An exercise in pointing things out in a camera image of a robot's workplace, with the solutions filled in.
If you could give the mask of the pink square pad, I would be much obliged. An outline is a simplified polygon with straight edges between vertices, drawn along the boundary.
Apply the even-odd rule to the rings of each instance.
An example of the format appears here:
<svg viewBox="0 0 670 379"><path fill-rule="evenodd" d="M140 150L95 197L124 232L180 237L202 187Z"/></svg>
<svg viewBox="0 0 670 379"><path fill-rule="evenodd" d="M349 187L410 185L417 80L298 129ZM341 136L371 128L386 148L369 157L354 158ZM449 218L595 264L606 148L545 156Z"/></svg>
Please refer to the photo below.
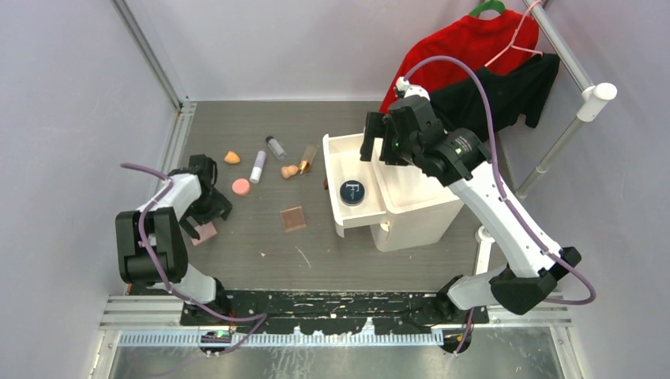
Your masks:
<svg viewBox="0 0 670 379"><path fill-rule="evenodd" d="M212 222L198 225L195 227L195 230L198 233L198 237L191 239L194 246L200 245L217 235L217 230Z"/></svg>

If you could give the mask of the white top drawer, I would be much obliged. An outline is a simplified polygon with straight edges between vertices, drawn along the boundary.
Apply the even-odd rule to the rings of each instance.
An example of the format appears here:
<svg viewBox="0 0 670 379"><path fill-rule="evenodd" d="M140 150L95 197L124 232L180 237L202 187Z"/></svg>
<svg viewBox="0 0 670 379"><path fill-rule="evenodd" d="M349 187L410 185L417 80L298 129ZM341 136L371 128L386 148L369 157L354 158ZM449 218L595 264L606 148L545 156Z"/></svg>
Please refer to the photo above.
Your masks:
<svg viewBox="0 0 670 379"><path fill-rule="evenodd" d="M322 138L333 220L342 238L347 229L381 223L386 216L372 163L360 159L362 143L361 133Z"/></svg>

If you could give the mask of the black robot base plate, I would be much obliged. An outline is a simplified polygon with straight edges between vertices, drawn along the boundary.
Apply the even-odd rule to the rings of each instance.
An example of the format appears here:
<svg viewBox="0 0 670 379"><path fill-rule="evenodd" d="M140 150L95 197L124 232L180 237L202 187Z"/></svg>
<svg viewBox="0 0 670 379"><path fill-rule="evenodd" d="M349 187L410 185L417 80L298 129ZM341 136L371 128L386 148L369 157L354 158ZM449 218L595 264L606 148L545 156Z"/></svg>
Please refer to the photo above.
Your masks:
<svg viewBox="0 0 670 379"><path fill-rule="evenodd" d="M260 333L287 335L359 334L370 321L375 335L429 333L437 325L463 325L467 312L448 305L442 293L366 291L229 291L231 326L246 333L253 323L241 322L260 313L267 318Z"/></svg>

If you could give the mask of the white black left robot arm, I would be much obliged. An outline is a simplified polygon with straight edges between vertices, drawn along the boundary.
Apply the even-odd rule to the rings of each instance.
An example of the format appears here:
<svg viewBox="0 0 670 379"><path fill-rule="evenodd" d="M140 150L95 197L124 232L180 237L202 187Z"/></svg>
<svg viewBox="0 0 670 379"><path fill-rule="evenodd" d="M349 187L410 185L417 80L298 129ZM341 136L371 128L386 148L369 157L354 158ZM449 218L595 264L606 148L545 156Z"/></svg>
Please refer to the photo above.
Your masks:
<svg viewBox="0 0 670 379"><path fill-rule="evenodd" d="M203 242L226 220L231 202L215 185L216 162L193 155L186 167L164 173L136 163L122 168L150 174L161 187L146 203L115 217L119 274L124 283L162 289L192 306L212 326L225 323L231 306L222 283L190 262L185 237Z"/></svg>

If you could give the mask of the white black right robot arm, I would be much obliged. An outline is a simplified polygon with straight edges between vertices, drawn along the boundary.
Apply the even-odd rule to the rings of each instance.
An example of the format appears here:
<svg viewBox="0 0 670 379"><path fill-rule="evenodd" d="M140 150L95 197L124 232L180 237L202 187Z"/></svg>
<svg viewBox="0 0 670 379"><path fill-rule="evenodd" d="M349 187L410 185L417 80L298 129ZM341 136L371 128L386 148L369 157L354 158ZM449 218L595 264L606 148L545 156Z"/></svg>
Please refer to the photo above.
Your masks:
<svg viewBox="0 0 670 379"><path fill-rule="evenodd" d="M581 262L573 246L561 247L544 235L506 183L495 173L489 149L469 129L448 132L428 99L398 100L386 114L370 111L363 128L360 159L371 161L375 139L386 164L418 167L455 194L480 220L506 257L498 270L457 276L444 288L439 315L458 324L471 308L501 305L523 315L549 295Z"/></svg>

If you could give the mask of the dark blue round jar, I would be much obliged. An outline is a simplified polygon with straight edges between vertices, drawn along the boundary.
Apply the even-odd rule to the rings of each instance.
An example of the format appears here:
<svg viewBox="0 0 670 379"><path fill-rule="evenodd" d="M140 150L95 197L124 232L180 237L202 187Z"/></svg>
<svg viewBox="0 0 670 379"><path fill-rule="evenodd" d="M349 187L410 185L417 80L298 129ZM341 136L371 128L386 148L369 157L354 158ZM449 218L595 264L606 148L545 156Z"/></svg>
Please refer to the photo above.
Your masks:
<svg viewBox="0 0 670 379"><path fill-rule="evenodd" d="M364 201L366 190L361 181L348 180L341 184L339 194L341 201L345 205L357 206Z"/></svg>

